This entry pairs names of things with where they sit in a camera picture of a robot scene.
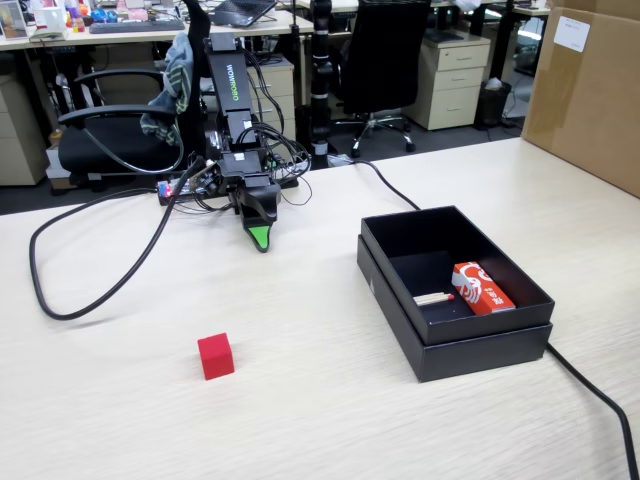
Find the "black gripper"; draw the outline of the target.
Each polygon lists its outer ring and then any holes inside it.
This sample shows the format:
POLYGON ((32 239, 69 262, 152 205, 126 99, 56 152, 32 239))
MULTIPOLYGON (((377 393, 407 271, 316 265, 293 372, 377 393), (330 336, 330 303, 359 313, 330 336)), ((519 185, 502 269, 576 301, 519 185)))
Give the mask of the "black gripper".
POLYGON ((260 253, 270 249, 272 225, 277 221, 281 188, 263 170, 258 151, 224 153, 218 163, 219 193, 238 191, 244 231, 260 253))

